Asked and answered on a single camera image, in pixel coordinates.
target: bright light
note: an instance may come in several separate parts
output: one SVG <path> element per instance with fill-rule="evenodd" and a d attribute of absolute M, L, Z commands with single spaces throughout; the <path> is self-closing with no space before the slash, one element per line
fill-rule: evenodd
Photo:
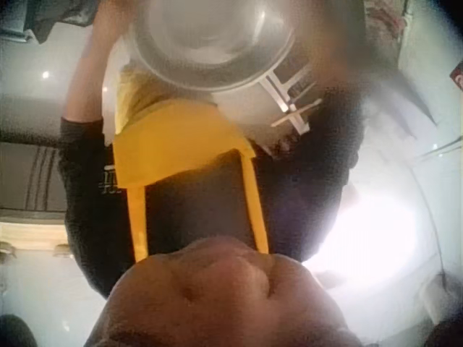
<path fill-rule="evenodd" d="M 69 332 L 71 329 L 69 328 L 69 323 L 65 320 L 63 320 L 63 329 L 65 329 L 67 332 Z"/>
<path fill-rule="evenodd" d="M 356 286 L 370 286 L 397 273 L 416 242 L 415 219 L 393 199 L 361 199 L 340 214 L 320 251 L 304 265 L 332 271 Z"/>

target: shirt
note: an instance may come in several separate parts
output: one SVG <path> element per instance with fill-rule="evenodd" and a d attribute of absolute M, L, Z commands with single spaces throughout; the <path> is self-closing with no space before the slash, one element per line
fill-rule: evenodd
<path fill-rule="evenodd" d="M 118 189 L 103 121 L 61 121 L 59 169 L 67 193 L 69 246 L 90 285 L 107 297 L 135 263 L 127 195 Z M 258 146 L 253 160 L 270 251 L 297 261 L 315 254 L 330 231 L 363 138 L 358 95 L 327 95 L 310 132 L 288 158 Z M 254 247 L 239 153 L 146 188 L 149 254 L 170 253 L 210 236 Z"/>

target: metal bowl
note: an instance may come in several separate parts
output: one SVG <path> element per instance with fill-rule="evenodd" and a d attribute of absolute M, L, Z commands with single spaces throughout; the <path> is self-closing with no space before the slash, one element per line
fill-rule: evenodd
<path fill-rule="evenodd" d="M 291 48 L 278 0 L 142 0 L 128 40 L 162 80 L 208 92 L 258 81 Z"/>

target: yellow apron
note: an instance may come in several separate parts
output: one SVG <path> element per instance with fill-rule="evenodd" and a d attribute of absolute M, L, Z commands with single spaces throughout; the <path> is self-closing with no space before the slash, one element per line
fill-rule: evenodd
<path fill-rule="evenodd" d="M 117 134 L 113 142 L 114 163 L 118 187 L 127 190 L 135 261 L 149 255 L 145 187 L 175 174 L 202 168 L 230 150 L 238 150 L 241 155 L 247 209 L 256 248 L 268 253 L 252 164 L 255 153 L 240 130 L 223 117 L 216 106 L 170 99 L 169 95 L 160 94 L 162 88 L 143 73 L 125 69 L 121 79 Z M 143 86 L 152 93 L 145 91 L 140 96 Z"/>

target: person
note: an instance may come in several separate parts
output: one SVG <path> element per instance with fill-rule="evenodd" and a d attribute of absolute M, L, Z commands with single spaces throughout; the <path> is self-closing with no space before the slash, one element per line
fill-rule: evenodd
<path fill-rule="evenodd" d="M 357 162 L 360 91 L 325 88 L 310 132 L 274 160 L 217 107 L 178 98 L 130 64 L 105 147 L 103 78 L 135 7 L 101 2 L 61 120 L 69 245 L 109 298 L 88 345 L 358 346 L 300 262 L 332 227 Z"/>

